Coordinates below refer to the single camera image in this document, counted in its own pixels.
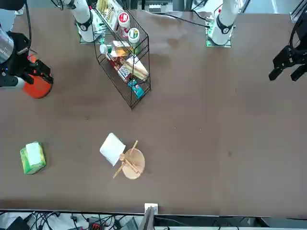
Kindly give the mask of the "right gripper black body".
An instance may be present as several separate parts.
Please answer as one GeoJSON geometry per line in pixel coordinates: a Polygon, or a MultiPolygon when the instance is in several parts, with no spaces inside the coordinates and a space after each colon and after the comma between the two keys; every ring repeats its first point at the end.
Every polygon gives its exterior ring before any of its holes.
{"type": "Polygon", "coordinates": [[[22,33],[7,32],[7,34],[13,40],[13,52],[5,62],[5,68],[10,75],[19,76],[28,62],[30,39],[22,33]]]}

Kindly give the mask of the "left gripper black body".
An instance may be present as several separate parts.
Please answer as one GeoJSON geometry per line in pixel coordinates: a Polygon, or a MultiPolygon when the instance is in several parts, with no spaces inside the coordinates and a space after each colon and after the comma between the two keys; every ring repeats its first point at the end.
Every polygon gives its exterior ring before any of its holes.
{"type": "Polygon", "coordinates": [[[292,47],[292,65],[301,65],[307,63],[307,47],[306,46],[297,46],[292,47]]]}

